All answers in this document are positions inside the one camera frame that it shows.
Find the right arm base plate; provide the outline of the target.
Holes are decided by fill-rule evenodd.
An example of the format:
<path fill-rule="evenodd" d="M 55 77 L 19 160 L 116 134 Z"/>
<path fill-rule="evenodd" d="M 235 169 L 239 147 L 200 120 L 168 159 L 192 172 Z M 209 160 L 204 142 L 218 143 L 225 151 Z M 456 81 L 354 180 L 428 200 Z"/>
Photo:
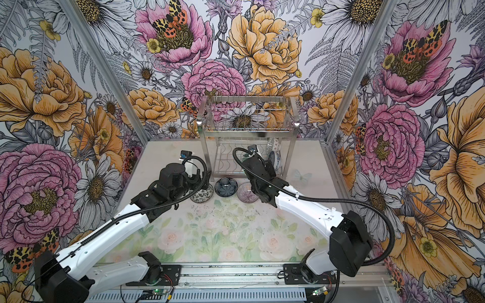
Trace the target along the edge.
<path fill-rule="evenodd" d="M 283 264 L 282 273 L 279 273 L 278 277 L 283 278 L 286 285 L 335 285 L 337 283 L 337 276 L 331 271 L 317 275 L 300 263 Z"/>

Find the blue floral bowl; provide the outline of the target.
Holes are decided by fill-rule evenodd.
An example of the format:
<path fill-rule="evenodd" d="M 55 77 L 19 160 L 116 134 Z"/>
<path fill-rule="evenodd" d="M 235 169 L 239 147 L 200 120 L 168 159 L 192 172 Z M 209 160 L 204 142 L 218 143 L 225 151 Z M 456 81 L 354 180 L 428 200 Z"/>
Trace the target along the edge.
<path fill-rule="evenodd" d="M 277 175 L 282 175 L 284 168 L 280 151 L 271 151 L 269 154 L 269 161 L 273 165 L 275 173 Z"/>

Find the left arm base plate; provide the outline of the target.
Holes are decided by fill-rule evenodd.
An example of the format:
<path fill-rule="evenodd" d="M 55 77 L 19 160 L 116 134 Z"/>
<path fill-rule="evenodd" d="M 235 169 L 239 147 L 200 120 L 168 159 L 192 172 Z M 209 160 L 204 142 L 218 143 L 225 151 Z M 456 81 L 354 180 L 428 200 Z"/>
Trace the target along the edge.
<path fill-rule="evenodd" d="M 126 286 L 177 286 L 181 277 L 181 265 L 150 266 L 148 273 L 138 282 L 127 283 Z"/>

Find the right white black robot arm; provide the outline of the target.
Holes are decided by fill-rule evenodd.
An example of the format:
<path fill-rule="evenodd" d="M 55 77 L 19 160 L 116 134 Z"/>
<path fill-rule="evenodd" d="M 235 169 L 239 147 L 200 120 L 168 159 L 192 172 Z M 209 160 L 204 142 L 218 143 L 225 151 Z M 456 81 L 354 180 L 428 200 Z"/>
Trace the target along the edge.
<path fill-rule="evenodd" d="M 300 276 L 314 284 L 318 276 L 330 271 L 351 277 L 357 275 L 371 251 L 371 239 L 356 212 L 342 213 L 324 205 L 335 203 L 334 199 L 318 202 L 316 198 L 304 197 L 287 181 L 278 178 L 273 165 L 253 148 L 237 148 L 232 156 L 250 180 L 252 192 L 262 202 L 300 218 L 327 239 L 327 249 L 310 249 L 304 255 Z"/>

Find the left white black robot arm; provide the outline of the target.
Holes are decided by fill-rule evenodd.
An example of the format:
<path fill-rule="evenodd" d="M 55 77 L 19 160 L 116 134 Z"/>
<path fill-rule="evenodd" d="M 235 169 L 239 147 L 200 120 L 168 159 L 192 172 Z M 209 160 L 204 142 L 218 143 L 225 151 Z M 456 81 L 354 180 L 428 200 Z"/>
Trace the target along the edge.
<path fill-rule="evenodd" d="M 108 252 L 165 212 L 177 209 L 207 188 L 211 171 L 205 161 L 182 151 L 149 187 L 86 238 L 34 260 L 34 286 L 42 302 L 85 302 L 93 295 L 132 282 L 155 285 L 164 279 L 161 262 L 148 251 L 130 260 L 98 267 Z"/>

